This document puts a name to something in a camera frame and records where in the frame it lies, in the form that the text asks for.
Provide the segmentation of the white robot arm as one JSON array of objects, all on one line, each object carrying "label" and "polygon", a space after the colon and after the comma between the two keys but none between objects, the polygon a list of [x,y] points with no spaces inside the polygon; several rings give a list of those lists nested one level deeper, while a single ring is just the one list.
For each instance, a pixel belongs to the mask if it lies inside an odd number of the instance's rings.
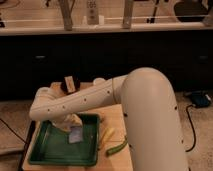
[{"label": "white robot arm", "polygon": [[114,104],[122,106],[133,171],[189,171],[174,90],[154,68],[138,68],[64,97],[42,87],[29,115],[54,121]]}]

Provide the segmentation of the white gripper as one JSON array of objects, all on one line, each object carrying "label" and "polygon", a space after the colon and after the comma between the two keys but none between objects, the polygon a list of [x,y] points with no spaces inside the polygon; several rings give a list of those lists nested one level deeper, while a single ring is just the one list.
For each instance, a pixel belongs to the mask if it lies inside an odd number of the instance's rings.
[{"label": "white gripper", "polygon": [[82,141],[82,120],[77,114],[69,114],[65,118],[56,119],[52,122],[52,124],[62,131],[70,131],[70,143]]}]

